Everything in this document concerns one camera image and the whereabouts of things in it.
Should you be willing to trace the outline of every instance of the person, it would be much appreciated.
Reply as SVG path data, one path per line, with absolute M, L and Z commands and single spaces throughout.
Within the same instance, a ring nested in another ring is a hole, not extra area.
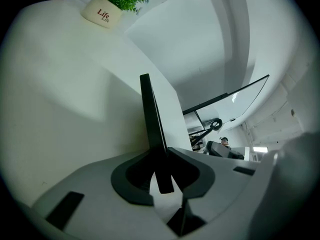
M 221 140 L 221 145 L 222 145 L 222 146 L 224 146 L 224 147 L 226 147 L 227 149 L 230 149 L 230 150 L 231 150 L 231 147 L 230 147 L 229 142 L 228 142 L 229 140 L 228 140 L 227 137 L 221 137 L 220 140 Z

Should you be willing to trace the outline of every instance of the white surface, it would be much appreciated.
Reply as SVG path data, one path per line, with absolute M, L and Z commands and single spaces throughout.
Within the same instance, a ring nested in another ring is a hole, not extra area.
M 160 193 L 156 173 L 153 173 L 150 182 L 149 194 L 153 197 L 155 211 L 165 224 L 182 206 L 183 194 L 172 176 L 171 181 L 174 192 L 167 194 Z
M 204 130 L 195 112 L 185 114 L 183 117 L 189 134 L 192 134 L 200 130 Z
M 299 9 L 292 0 L 245 1 L 249 53 L 243 82 L 252 83 L 267 74 L 270 78 L 252 106 L 238 120 L 225 124 L 225 130 L 243 123 L 276 89 L 302 29 Z M 223 14 L 223 0 L 218 5 L 213 7 L 210 0 L 168 0 L 140 17 L 126 32 L 177 90 L 183 110 L 223 94 L 226 88 L 224 68 L 230 60 L 232 38 L 222 29 L 231 26 L 225 24 L 230 13 Z M 238 74 L 235 67 L 233 78 Z
M 148 149 L 139 75 L 150 74 L 167 145 L 191 150 L 175 90 L 84 6 L 28 6 L 2 47 L 1 172 L 27 205 L 81 166 Z
M 315 61 L 317 55 L 320 54 L 320 45 L 309 23 L 303 19 L 301 24 L 302 31 L 299 35 L 298 46 L 283 79 L 263 106 L 245 121 L 248 136 L 251 136 L 256 145 L 268 147 L 268 150 L 278 150 L 286 141 L 303 132 L 298 122 L 298 111 L 295 117 L 291 115 L 293 103 L 288 103 L 287 95 L 293 92 L 308 70 L 312 68 L 317 70 Z M 316 78 L 316 76 L 311 77 L 312 81 L 301 86 L 297 93 L 291 96 L 297 101 L 299 99 L 303 102 L 308 100 L 306 106 L 301 106 L 301 108 L 309 112 L 312 112 L 311 108 L 315 109 L 313 116 L 302 116 L 303 120 L 318 118 L 315 105 L 319 99 L 315 95 L 319 84 L 316 83 Z
M 249 161 L 250 160 L 250 147 L 249 146 L 245 146 L 244 147 L 244 161 Z

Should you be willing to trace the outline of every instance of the flower pot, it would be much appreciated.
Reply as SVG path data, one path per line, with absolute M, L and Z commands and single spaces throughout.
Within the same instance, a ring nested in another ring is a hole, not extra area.
M 108 0 L 91 0 L 81 15 L 95 24 L 111 29 L 117 24 L 122 11 Z

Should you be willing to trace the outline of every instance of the white desk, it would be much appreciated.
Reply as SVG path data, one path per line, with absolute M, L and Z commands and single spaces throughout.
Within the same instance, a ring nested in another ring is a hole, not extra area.
M 33 4 L 2 47 L 0 164 L 27 205 L 83 165 L 148 149 L 142 74 L 150 74 L 167 145 L 191 150 L 175 90 L 128 38 L 85 20 L 84 6 Z

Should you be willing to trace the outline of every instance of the black panel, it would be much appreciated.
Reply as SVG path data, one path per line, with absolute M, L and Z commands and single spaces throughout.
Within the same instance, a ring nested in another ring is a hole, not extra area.
M 200 217 L 193 215 L 187 200 L 183 200 L 182 207 L 169 220 L 167 225 L 179 236 L 184 236 L 201 226 L 206 222 Z
M 236 172 L 242 173 L 242 174 L 250 175 L 250 176 L 255 174 L 255 170 L 244 168 L 244 167 L 240 167 L 240 166 L 237 166 L 233 170 L 236 171 Z
M 140 75 L 143 112 L 150 154 L 155 162 L 155 175 L 161 194 L 174 192 L 167 161 L 167 147 L 149 74 Z
M 46 217 L 46 221 L 63 230 L 84 196 L 81 193 L 69 192 Z

